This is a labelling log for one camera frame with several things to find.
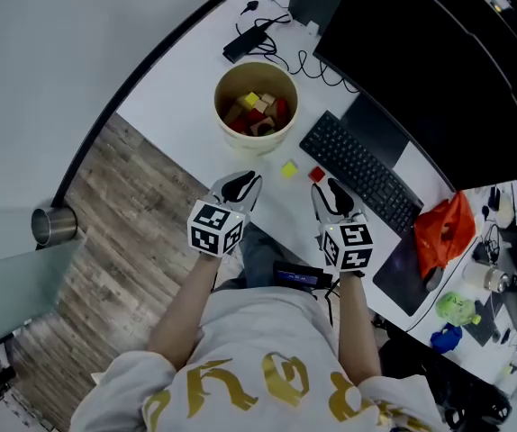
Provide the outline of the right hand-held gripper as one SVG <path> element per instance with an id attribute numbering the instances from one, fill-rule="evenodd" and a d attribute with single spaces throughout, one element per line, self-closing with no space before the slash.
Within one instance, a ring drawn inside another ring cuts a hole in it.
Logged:
<path id="1" fill-rule="evenodd" d="M 335 198 L 335 211 L 320 186 L 311 187 L 315 218 L 319 222 L 319 249 L 326 265 L 336 271 L 362 271 L 367 268 L 374 247 L 367 217 L 362 211 L 352 215 L 354 200 L 338 179 L 330 178 L 328 185 Z"/>

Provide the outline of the metal cup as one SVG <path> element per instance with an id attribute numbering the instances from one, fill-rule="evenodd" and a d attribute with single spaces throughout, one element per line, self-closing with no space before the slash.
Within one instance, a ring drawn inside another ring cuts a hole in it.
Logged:
<path id="1" fill-rule="evenodd" d="M 67 206 L 37 208 L 32 212 L 31 228 L 39 246 L 51 247 L 75 237 L 77 217 Z"/>

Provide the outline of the frosted glass panel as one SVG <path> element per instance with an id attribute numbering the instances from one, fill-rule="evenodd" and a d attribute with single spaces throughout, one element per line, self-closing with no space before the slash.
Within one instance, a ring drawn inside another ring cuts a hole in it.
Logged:
<path id="1" fill-rule="evenodd" d="M 53 310 L 82 239 L 39 246 L 28 209 L 0 210 L 0 341 Z"/>

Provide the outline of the black office chair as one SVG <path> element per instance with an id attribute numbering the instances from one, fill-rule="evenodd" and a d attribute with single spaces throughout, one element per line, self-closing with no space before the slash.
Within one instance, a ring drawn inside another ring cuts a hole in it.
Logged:
<path id="1" fill-rule="evenodd" d="M 379 349 L 386 376 L 426 378 L 439 413 L 453 432 L 499 432 L 512 406 L 507 397 L 444 355 L 401 333 Z"/>

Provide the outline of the large black monitor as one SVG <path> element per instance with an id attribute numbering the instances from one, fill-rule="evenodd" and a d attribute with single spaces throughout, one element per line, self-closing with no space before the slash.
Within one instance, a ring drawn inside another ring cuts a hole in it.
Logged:
<path id="1" fill-rule="evenodd" d="M 517 180 L 517 99 L 439 0 L 341 0 L 316 47 L 457 189 Z"/>

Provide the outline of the person's left forearm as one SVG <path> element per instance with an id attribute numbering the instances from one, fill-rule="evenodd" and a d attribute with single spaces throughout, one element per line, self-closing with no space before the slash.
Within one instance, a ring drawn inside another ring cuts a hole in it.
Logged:
<path id="1" fill-rule="evenodd" d="M 150 332 L 147 349 L 165 357 L 177 370 L 195 347 L 205 305 L 222 260 L 201 254 L 173 301 Z"/>

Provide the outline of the black device with blue screen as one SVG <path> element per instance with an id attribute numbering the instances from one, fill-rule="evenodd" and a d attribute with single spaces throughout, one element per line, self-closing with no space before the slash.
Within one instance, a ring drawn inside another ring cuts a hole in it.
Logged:
<path id="1" fill-rule="evenodd" d="M 310 289 L 329 289 L 332 283 L 332 276 L 326 274 L 321 268 L 283 261 L 273 263 L 273 276 L 279 284 Z"/>

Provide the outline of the person's white printed shirt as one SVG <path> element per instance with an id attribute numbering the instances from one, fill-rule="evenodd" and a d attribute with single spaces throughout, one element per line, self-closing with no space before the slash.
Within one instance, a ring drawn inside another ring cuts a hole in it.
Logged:
<path id="1" fill-rule="evenodd" d="M 315 299 L 288 288 L 213 293 L 186 365 L 118 356 L 70 432 L 446 432 L 424 377 L 353 384 Z"/>

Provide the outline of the black keyboard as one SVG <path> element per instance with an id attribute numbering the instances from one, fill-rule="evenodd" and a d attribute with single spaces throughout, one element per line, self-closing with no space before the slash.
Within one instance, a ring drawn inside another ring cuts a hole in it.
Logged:
<path id="1" fill-rule="evenodd" d="M 399 236 L 411 232 L 422 201 L 337 117 L 324 112 L 301 140 L 300 148 L 354 191 Z"/>

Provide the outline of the grey computer mouse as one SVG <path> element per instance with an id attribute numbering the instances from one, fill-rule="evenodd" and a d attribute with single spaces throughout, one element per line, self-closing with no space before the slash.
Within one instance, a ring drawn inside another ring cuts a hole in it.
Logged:
<path id="1" fill-rule="evenodd" d="M 425 289 L 430 293 L 438 288 L 444 274 L 444 268 L 441 266 L 433 267 L 424 278 Z"/>

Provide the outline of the white jar with lid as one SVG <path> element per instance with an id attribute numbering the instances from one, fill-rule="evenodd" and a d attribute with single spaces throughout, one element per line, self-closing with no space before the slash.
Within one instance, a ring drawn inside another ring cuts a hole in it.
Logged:
<path id="1" fill-rule="evenodd" d="M 496 266 L 473 261 L 466 264 L 462 277 L 467 283 L 493 293 L 502 293 L 510 282 L 509 275 Z"/>

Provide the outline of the beige round bucket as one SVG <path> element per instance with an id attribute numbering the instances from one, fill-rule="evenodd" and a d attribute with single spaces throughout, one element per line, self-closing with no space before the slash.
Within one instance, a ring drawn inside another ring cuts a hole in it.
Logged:
<path id="1" fill-rule="evenodd" d="M 289 124 L 266 137 L 249 137 L 230 130 L 222 122 L 222 114 L 238 97 L 249 92 L 269 93 L 285 98 L 293 113 Z M 238 63 L 219 80 L 214 90 L 213 106 L 225 139 L 233 148 L 253 156 L 263 156 L 276 149 L 295 125 L 299 94 L 294 80 L 281 67 L 260 61 Z"/>

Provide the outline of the black notebook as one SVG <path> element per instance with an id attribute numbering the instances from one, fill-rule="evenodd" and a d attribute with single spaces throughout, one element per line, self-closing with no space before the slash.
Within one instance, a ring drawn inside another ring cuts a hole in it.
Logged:
<path id="1" fill-rule="evenodd" d="M 484 347 L 487 342 L 497 343 L 501 339 L 501 332 L 494 323 L 494 314 L 490 307 L 485 306 L 480 300 L 475 301 L 476 315 L 480 318 L 477 323 L 471 322 L 463 329 Z"/>

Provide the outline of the black mouse pad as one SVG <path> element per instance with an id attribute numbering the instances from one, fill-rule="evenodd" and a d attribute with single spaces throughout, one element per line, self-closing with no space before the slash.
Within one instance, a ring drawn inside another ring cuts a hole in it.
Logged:
<path id="1" fill-rule="evenodd" d="M 423 280 L 414 231 L 410 229 L 375 274 L 373 283 L 411 317 L 429 295 Z"/>

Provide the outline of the pile of colourful wooden blocks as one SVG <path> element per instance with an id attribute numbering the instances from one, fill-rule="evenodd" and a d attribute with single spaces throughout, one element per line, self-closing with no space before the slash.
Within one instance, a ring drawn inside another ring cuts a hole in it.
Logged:
<path id="1" fill-rule="evenodd" d="M 258 138 L 281 131 L 293 116 L 285 98 L 249 92 L 229 105 L 222 114 L 222 122 L 240 135 Z"/>

